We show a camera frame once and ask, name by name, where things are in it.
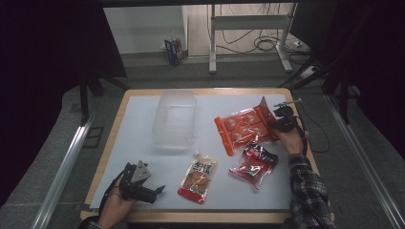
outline transparent plastic box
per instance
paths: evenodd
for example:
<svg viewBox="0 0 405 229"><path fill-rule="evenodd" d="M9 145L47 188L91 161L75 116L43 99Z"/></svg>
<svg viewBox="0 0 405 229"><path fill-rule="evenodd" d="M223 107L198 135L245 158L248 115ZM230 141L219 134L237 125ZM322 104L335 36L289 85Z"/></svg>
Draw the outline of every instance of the transparent plastic box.
<svg viewBox="0 0 405 229"><path fill-rule="evenodd" d="M193 145L196 106L191 90L166 90L161 94L153 126L154 137L161 147Z"/></svg>

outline black cable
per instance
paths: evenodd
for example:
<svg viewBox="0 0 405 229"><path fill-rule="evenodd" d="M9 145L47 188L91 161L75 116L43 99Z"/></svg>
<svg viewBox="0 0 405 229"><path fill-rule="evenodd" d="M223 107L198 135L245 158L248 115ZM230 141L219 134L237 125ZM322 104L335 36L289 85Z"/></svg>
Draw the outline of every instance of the black cable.
<svg viewBox="0 0 405 229"><path fill-rule="evenodd" d="M263 4L263 5L259 8L259 10L256 12L256 14L259 13L259 11L260 11L261 9L263 9L263 8L266 8L266 4ZM208 37L209 37L209 39L211 39L211 34L210 34L210 32L209 32L208 24L209 24L209 23L208 23L208 5L206 5L206 28L207 28L207 31L208 31ZM249 33L253 32L253 31L255 31L255 30L248 31L246 34L242 35L242 36L239 37L238 39L236 39L236 40L234 40L234 41L231 41L231 42L226 41L226 39L225 39L225 37L224 37L224 31L223 31L223 38L224 38L224 41L225 41L227 44L232 44L232 43L235 43L235 42L241 40L242 38L244 38L245 36L247 36ZM217 45L216 47L217 47L217 48L221 48L221 49L225 49L225 50L228 50L228 51L231 51L231 52L239 53L239 54L247 54L247 53L250 53L250 52L254 52L254 51L258 50L258 49L261 50L262 52L270 52L270 51L272 51L273 49L275 49L275 47L276 47L276 42L275 42L273 39L278 40L278 38L276 38L276 37L271 37L271 36L262 36L262 35L261 35L261 34L262 34L262 31L263 31L263 30L260 30L259 36L253 41L253 43L254 43L253 45L254 45L255 48L252 49L252 50L250 50L250 51L238 52L238 51L232 50L232 49L230 49L230 48L228 48L228 47L224 47L224 46L218 46L218 45ZM264 48L261 47L261 45L262 45L263 43L271 43L271 44L272 44L272 47L269 48L269 49L264 49Z"/></svg>
<svg viewBox="0 0 405 229"><path fill-rule="evenodd" d="M229 10L230 10L233 14L235 14L235 12L232 10L232 8L230 8L230 4L229 4Z"/></svg>
<svg viewBox="0 0 405 229"><path fill-rule="evenodd" d="M303 112L305 113L305 115L307 116L307 118L313 123L315 124L319 129L321 129L322 133L324 134L325 138L327 139L327 149L325 150L313 150L313 152L315 153L325 153L330 149L330 139L327 135L327 133L325 132L325 130L321 127L321 125L319 125L317 122L315 122L307 113L307 111L304 109L304 106L302 104L300 104L301 109L303 110Z"/></svg>
<svg viewBox="0 0 405 229"><path fill-rule="evenodd" d="M125 169L122 170L121 173L111 182L110 186L108 186L107 190L104 193L104 196L102 197L102 200L100 202L100 206L98 207L98 215L101 216L102 210L104 208L105 201L107 201L108 195L110 194L111 190L113 190L114 186L117 183L117 180L125 174L129 169L125 166Z"/></svg>

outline snack bag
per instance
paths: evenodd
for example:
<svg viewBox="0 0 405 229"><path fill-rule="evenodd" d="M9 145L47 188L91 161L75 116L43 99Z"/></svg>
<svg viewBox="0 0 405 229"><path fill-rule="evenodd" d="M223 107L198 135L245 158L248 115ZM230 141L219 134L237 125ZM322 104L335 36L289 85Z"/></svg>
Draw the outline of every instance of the snack bag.
<svg viewBox="0 0 405 229"><path fill-rule="evenodd" d="M226 117L216 117L214 121L226 153L234 156L236 149L243 148L250 142L277 141L278 136L267 125L270 120L275 119L263 96L258 106Z"/></svg>
<svg viewBox="0 0 405 229"><path fill-rule="evenodd" d="M164 39L164 46L166 48L169 64L172 66L180 65L183 60L182 47L181 41L175 31L171 31L170 35Z"/></svg>
<svg viewBox="0 0 405 229"><path fill-rule="evenodd" d="M218 161L209 156L196 155L181 182L178 194L198 203L204 203Z"/></svg>
<svg viewBox="0 0 405 229"><path fill-rule="evenodd" d="M263 177L271 173L277 161L278 156L256 143L249 143L240 161L230 168L229 172L241 177L259 190Z"/></svg>

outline left hand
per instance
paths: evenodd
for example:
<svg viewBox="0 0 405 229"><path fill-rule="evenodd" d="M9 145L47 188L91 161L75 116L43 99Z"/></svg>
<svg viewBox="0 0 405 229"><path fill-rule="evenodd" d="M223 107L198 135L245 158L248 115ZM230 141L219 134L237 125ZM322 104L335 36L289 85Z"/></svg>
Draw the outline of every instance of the left hand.
<svg viewBox="0 0 405 229"><path fill-rule="evenodd" d="M122 197L119 190L121 179L122 177L117 180L114 188L108 194L101 216L98 220L98 224L107 229L113 228L121 222L137 202L136 199L124 199Z"/></svg>

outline metal rail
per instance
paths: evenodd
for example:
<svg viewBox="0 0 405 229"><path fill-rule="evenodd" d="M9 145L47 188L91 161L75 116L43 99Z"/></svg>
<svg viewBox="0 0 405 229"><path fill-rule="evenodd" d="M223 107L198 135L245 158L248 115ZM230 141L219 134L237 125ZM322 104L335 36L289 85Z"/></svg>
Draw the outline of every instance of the metal rail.
<svg viewBox="0 0 405 229"><path fill-rule="evenodd" d="M369 158L366 155L363 147L355 136L350 125L346 124L343 118L339 114L339 106L331 95L325 95L325 99L329 102L330 110L336 119L337 124L341 128L346 140L350 144L352 151L363 170L368 182L372 186L372 189L378 198L382 208L384 209L389 221L393 225L394 229L405 228L405 220L400 212L397 204L391 196L389 190L385 187L377 171L370 163Z"/></svg>
<svg viewBox="0 0 405 229"><path fill-rule="evenodd" d="M66 153L63 161L59 167L59 170L56 173L56 176L53 179L48 194L45 196L44 201L42 202L41 208L39 209L35 220L33 221L31 229L45 229L48 226L48 223L51 220L53 215L54 208L59 202L60 196L65 188L66 182L71 174L71 171L75 165L77 155L80 152L80 149L83 145L86 134L89 132L89 129L94 120L95 113L93 113L85 125L79 126L74 139Z"/></svg>

